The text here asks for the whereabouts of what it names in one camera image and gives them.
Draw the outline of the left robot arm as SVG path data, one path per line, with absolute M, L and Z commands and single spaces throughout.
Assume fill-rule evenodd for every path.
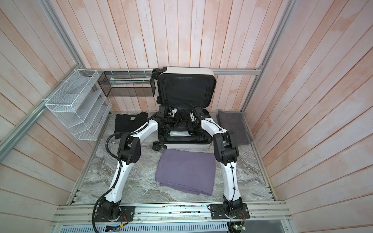
M 141 141 L 158 130 L 159 123 L 176 113 L 172 107 L 160 106 L 158 112 L 149 116 L 139 114 L 118 114 L 115 118 L 115 131 L 105 143 L 107 153 L 117 160 L 117 168 L 107 192 L 96 201 L 92 223 L 98 221 L 117 221 L 121 217 L 120 202 L 124 185 L 134 164 L 141 156 Z

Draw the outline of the white cosmetic tube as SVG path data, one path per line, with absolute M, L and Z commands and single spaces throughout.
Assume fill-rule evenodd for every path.
M 188 131 L 170 131 L 168 133 L 170 136 L 188 136 L 190 137 L 191 134 Z

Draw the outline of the black mesh wall basket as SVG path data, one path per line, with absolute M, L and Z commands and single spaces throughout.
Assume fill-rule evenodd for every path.
M 144 72 L 105 71 L 98 84 L 109 98 L 153 97 L 156 90 L 154 79 Z

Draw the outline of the purple towel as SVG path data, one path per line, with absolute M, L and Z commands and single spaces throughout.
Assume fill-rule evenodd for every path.
M 159 160 L 155 180 L 178 191 L 211 196 L 215 171 L 212 153 L 166 149 Z

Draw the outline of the black t-shirt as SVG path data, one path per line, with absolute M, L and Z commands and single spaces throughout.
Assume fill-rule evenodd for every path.
M 139 133 L 146 127 L 148 122 L 148 113 L 141 112 L 139 114 L 117 114 L 115 118 L 115 131 L 127 133 Z

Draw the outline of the grey folded towel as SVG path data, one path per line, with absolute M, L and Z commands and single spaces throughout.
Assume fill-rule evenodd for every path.
M 217 118 L 221 127 L 235 133 L 239 145 L 251 144 L 253 138 L 248 131 L 242 112 L 219 110 Z

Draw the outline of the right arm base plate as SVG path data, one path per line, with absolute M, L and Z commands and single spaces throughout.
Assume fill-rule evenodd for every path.
M 247 204 L 241 207 L 229 207 L 227 204 L 210 204 L 207 206 L 212 219 L 249 219 Z

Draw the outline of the aluminium front rail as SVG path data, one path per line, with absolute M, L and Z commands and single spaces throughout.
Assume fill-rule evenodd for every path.
M 121 204 L 125 217 L 118 215 L 118 223 L 168 223 L 292 219 L 284 201 L 251 201 L 243 210 L 224 212 L 219 203 L 142 203 Z M 84 225 L 92 223 L 93 205 L 60 206 L 51 225 Z

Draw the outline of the green circuit board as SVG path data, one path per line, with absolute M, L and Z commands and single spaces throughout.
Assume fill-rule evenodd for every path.
M 242 225 L 241 222 L 230 222 L 230 223 L 231 223 L 230 228 L 233 232 L 241 232 L 241 231 L 246 230 L 246 227 Z

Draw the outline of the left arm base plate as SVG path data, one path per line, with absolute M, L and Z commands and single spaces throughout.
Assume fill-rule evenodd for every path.
M 135 206 L 99 206 L 92 216 L 94 222 L 131 222 L 134 219 Z

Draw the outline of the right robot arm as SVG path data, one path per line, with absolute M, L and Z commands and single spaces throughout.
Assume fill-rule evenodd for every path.
M 214 156 L 221 166 L 224 181 L 222 207 L 228 218 L 236 216 L 243 210 L 237 179 L 239 148 L 236 136 L 233 131 L 228 131 L 217 124 L 200 107 L 193 109 L 190 117 L 213 138 Z

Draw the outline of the white and black suitcase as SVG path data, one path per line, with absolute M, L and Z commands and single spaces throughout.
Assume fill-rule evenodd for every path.
M 177 109 L 174 118 L 176 124 L 165 125 L 162 120 L 158 125 L 158 141 L 168 149 L 206 149 L 213 138 L 196 122 L 195 130 L 187 130 L 184 120 L 190 118 L 190 112 L 200 107 L 209 114 L 210 105 L 216 86 L 216 78 L 211 69 L 164 67 L 153 69 L 151 77 L 157 80 L 160 106 Z M 170 136 L 170 131 L 188 131 L 191 136 Z

